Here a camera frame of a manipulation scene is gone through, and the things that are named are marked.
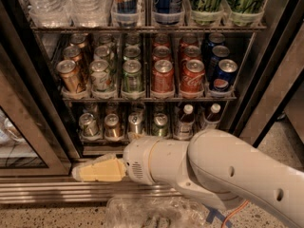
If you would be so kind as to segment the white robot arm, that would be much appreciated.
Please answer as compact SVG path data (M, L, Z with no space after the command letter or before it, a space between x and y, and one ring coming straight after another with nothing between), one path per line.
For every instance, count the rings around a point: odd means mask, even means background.
M304 173L247 142L217 129L189 141L143 136L119 159L106 154L72 169L77 181L169 184L182 195L221 210L244 200L266 210L290 228L304 228Z

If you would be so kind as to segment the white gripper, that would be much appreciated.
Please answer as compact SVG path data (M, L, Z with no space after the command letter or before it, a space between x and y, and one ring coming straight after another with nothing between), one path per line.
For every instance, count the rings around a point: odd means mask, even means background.
M123 151L123 160L115 154L105 154L93 161L80 163L72 169L76 181L121 181L126 176L134 182L152 185L149 159L154 145L159 141L155 136L128 133L131 143Z

